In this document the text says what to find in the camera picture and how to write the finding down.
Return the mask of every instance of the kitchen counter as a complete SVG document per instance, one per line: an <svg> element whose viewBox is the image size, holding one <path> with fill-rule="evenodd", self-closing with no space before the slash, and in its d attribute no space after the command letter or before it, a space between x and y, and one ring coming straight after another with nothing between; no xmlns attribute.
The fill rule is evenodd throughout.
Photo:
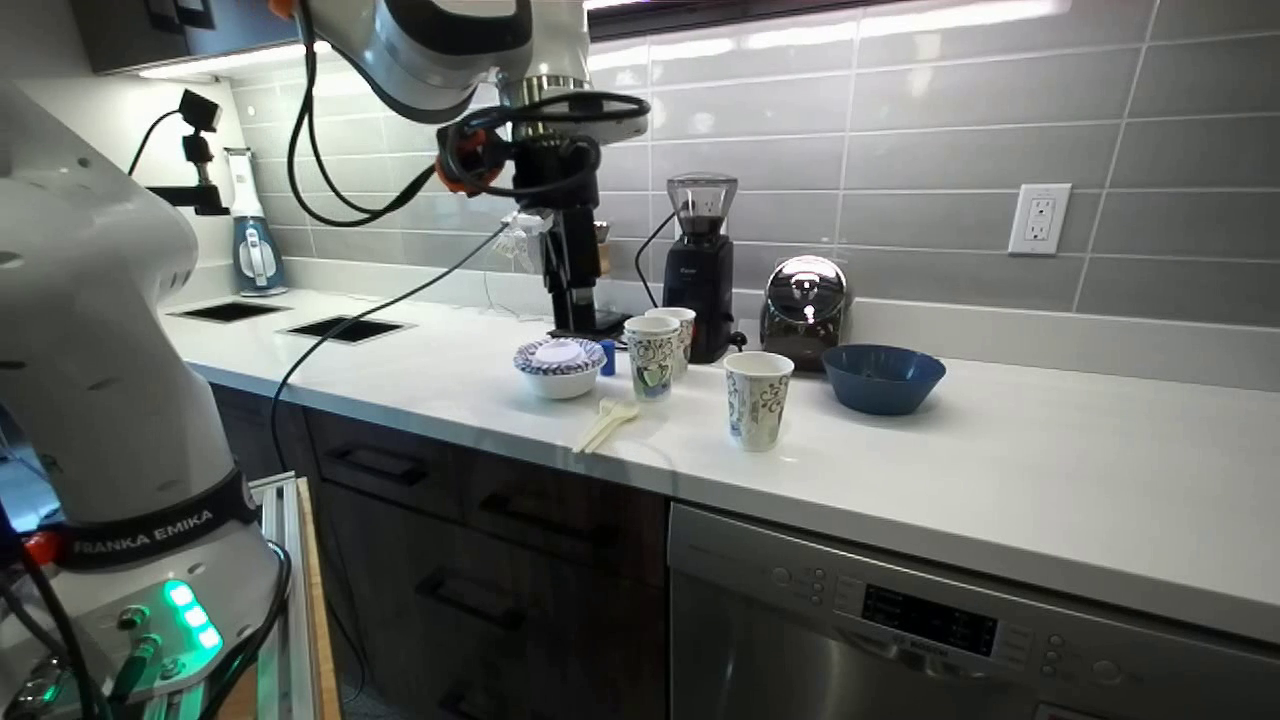
<svg viewBox="0 0 1280 720"><path fill-rule="evenodd" d="M284 311L163 317L218 384L267 397L307 346L284 328L367 297L291 293ZM803 530L1280 645L1280 390L948 358L910 419L840 406L798 379L778 452L735 452L724 379L687 379L599 457L572 457L597 401L541 405L512 366L541 318L405 304L409 325L327 342L288 401L515 459L588 472Z"/></svg>

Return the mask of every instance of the electrical outlet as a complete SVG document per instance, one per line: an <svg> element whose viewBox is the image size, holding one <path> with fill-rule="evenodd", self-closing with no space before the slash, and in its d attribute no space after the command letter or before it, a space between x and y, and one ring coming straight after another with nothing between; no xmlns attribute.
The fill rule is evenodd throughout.
<svg viewBox="0 0 1280 720"><path fill-rule="evenodd" d="M1074 182L1023 182L1007 227L1007 256L1055 256Z"/></svg>

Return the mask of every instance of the black coffee grinder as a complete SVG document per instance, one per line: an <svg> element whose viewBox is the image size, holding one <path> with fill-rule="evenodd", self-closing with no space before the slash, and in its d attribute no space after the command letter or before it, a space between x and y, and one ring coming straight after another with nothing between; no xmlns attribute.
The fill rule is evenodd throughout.
<svg viewBox="0 0 1280 720"><path fill-rule="evenodd" d="M670 252L663 304L696 306L692 365L715 365L733 336L733 241L722 231L735 174L672 174L679 241Z"/></svg>

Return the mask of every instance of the dishwasher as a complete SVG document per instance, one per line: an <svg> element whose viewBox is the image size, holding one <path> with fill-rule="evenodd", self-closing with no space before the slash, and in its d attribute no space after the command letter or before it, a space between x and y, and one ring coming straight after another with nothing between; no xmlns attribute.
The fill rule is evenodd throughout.
<svg viewBox="0 0 1280 720"><path fill-rule="evenodd" d="M672 509L672 720L1280 720L1280 646Z"/></svg>

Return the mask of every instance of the white cup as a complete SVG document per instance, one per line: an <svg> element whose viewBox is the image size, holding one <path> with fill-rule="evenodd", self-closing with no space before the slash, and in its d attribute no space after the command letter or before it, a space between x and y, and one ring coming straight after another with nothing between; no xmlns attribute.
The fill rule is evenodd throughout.
<svg viewBox="0 0 1280 720"><path fill-rule="evenodd" d="M750 452L767 452L783 429L798 365L778 351L730 351L730 436Z"/></svg>
<svg viewBox="0 0 1280 720"><path fill-rule="evenodd" d="M631 317L624 325L638 401L659 401L672 390L678 330L679 325L672 317Z"/></svg>
<svg viewBox="0 0 1280 720"><path fill-rule="evenodd" d="M684 377L687 370L687 351L692 351L692 325L696 325L696 311L692 306L649 306L645 317L672 317L679 325L678 341L678 358L672 358L672 377Z"/></svg>

